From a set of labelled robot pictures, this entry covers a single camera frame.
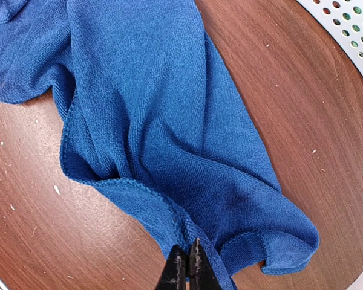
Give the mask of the light blue plastic basket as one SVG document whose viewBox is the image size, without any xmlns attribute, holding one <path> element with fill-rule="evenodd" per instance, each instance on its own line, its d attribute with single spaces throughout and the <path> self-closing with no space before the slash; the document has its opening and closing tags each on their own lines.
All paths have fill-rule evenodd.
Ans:
<svg viewBox="0 0 363 290">
<path fill-rule="evenodd" d="M 299 0 L 363 77 L 363 0 Z"/>
</svg>

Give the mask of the blue towel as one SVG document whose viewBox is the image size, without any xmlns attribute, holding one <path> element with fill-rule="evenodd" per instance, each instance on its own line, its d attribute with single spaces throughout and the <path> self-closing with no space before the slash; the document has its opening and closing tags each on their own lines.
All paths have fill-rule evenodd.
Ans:
<svg viewBox="0 0 363 290">
<path fill-rule="evenodd" d="M 164 254 L 206 252 L 223 289 L 319 246 L 194 1 L 0 1 L 0 102 L 52 90 L 64 174 L 137 219 Z"/>
</svg>

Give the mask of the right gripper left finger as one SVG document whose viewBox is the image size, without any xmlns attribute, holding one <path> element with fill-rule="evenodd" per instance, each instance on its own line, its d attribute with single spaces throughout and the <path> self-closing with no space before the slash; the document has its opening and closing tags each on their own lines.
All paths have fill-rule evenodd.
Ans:
<svg viewBox="0 0 363 290">
<path fill-rule="evenodd" d="M 179 245 L 171 248 L 155 290 L 186 290 L 188 257 Z"/>
</svg>

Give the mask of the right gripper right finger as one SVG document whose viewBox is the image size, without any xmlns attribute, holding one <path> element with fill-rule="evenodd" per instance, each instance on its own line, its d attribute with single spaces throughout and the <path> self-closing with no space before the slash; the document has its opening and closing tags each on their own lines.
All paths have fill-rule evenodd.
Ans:
<svg viewBox="0 0 363 290">
<path fill-rule="evenodd" d="M 189 253 L 189 283 L 190 289 L 194 290 L 220 288 L 199 238 L 196 238 Z"/>
</svg>

